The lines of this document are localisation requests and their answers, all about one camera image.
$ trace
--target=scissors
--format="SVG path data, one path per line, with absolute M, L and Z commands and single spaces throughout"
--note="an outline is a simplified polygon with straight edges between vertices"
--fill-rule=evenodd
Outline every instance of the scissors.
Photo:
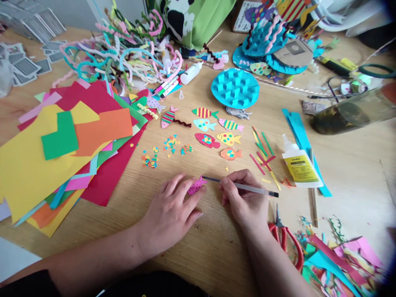
M 304 254 L 302 252 L 302 248 L 300 246 L 300 243 L 297 241 L 296 237 L 293 235 L 293 233 L 289 230 L 288 227 L 285 227 L 282 224 L 282 221 L 280 220 L 281 218 L 279 217 L 279 207 L 278 204 L 276 204 L 276 222 L 270 223 L 268 225 L 269 230 L 272 232 L 272 235 L 276 239 L 276 241 L 280 244 L 282 249 L 287 253 L 288 247 L 287 247 L 287 234 L 292 238 L 296 248 L 297 248 L 297 254 L 298 254 L 298 261 L 297 264 L 295 265 L 296 269 L 298 271 L 301 271 L 303 265 L 304 265 Z M 279 235 L 278 235 L 278 227 L 282 231 L 282 243 L 279 240 Z

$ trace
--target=green bag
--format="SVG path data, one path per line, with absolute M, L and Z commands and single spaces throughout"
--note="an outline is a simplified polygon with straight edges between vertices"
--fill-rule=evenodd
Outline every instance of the green bag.
M 202 50 L 236 0 L 157 0 L 168 33 L 184 47 Z

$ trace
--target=white glue bottle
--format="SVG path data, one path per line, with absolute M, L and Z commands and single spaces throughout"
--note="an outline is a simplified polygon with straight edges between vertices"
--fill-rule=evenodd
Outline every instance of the white glue bottle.
M 199 71 L 202 68 L 203 62 L 196 63 L 190 68 L 187 69 L 186 72 L 184 72 L 182 75 L 180 75 L 180 81 L 183 85 L 187 85 L 190 81 L 193 80 L 194 77 L 196 77 L 199 73 Z
M 285 153 L 282 154 L 294 182 L 301 188 L 320 188 L 323 182 L 312 165 L 311 159 L 305 150 L 301 150 L 297 144 L 292 144 L 286 134 L 283 134 L 285 141 Z

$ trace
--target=orange paper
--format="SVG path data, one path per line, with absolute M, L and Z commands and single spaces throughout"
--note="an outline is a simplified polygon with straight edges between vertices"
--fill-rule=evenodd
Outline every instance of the orange paper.
M 102 144 L 133 135 L 129 108 L 106 111 L 99 117 L 99 121 L 75 125 L 80 148 L 74 156 L 91 156 Z

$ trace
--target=left hand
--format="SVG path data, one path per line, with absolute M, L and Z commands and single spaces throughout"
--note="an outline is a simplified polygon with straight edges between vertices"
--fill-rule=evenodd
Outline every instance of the left hand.
M 186 176 L 182 172 L 166 181 L 152 200 L 143 219 L 137 223 L 139 249 L 150 259 L 178 243 L 203 213 L 195 210 L 206 187 L 184 201 L 188 189 L 197 181 L 196 177 L 179 182 Z

